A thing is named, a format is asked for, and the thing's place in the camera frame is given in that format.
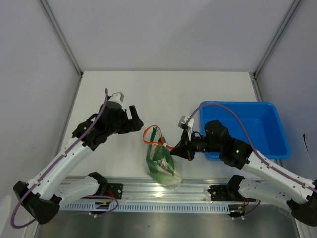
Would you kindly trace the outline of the clear zip bag orange zipper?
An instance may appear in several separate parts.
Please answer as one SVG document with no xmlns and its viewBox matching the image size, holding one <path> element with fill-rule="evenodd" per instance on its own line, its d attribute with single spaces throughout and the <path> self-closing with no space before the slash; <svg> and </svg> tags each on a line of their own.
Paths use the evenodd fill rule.
<svg viewBox="0 0 317 238">
<path fill-rule="evenodd" d="M 177 189 L 183 180 L 182 166 L 170 154 L 170 146 L 159 126 L 151 125 L 142 136 L 147 146 L 145 163 L 147 174 L 160 185 Z"/>
</svg>

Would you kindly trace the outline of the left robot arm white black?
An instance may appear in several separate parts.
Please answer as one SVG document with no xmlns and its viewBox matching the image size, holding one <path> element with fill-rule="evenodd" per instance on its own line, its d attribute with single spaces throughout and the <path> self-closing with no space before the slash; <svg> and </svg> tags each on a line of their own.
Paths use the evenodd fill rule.
<svg viewBox="0 0 317 238">
<path fill-rule="evenodd" d="M 72 169 L 105 143 L 113 134 L 140 131 L 143 122 L 135 106 L 129 106 L 132 118 L 117 102 L 101 105 L 97 114 L 91 115 L 74 130 L 68 144 L 40 173 L 28 182 L 18 181 L 13 191 L 22 206 L 39 224 L 46 224 L 60 208 L 81 198 L 118 199 L 108 186 L 105 177 L 97 172 L 62 186 L 61 182 Z"/>
</svg>

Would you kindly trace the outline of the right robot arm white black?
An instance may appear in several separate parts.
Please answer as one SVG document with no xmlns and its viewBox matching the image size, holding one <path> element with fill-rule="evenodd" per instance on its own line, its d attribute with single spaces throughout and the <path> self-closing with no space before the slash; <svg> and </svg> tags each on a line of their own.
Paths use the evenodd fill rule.
<svg viewBox="0 0 317 238">
<path fill-rule="evenodd" d="M 301 177 L 272 162 L 250 144 L 230 136 L 228 129 L 217 120 L 205 125 L 205 135 L 195 136 L 194 119 L 182 116 L 178 126 L 183 130 L 171 155 L 194 159 L 197 152 L 218 152 L 226 165 L 254 174 L 266 184 L 233 175 L 226 186 L 232 200 L 251 198 L 289 211 L 298 221 L 317 225 L 317 183 Z"/>
</svg>

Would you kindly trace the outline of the green lettuce head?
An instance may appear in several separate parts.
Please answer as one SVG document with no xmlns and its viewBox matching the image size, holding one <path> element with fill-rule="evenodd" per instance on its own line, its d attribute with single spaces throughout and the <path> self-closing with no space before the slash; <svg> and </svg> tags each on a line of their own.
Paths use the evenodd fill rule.
<svg viewBox="0 0 317 238">
<path fill-rule="evenodd" d="M 170 189 L 177 189 L 180 186 L 182 182 L 182 176 L 176 169 L 174 171 L 174 175 L 172 175 L 168 171 L 162 169 L 153 160 L 147 161 L 147 166 L 148 175 L 157 183 Z"/>
</svg>

